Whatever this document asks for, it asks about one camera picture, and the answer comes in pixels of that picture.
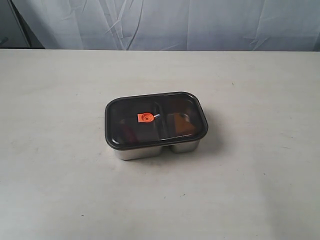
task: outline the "orange tab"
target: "orange tab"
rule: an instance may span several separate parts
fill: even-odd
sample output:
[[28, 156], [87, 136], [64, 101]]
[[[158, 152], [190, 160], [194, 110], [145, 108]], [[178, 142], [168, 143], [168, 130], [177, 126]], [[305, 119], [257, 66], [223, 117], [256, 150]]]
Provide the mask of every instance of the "orange tab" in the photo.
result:
[[138, 113], [138, 123], [151, 123], [155, 120], [155, 117], [152, 113], [145, 112], [145, 113]]

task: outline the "white tabletop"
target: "white tabletop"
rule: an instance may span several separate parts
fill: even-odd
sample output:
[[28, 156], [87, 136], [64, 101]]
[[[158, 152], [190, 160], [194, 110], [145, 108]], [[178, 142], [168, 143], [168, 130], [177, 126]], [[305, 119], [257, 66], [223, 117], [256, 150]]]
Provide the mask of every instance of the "white tabletop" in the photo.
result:
[[[186, 91], [192, 153], [117, 159], [118, 97]], [[318, 240], [320, 53], [0, 50], [0, 239]]]

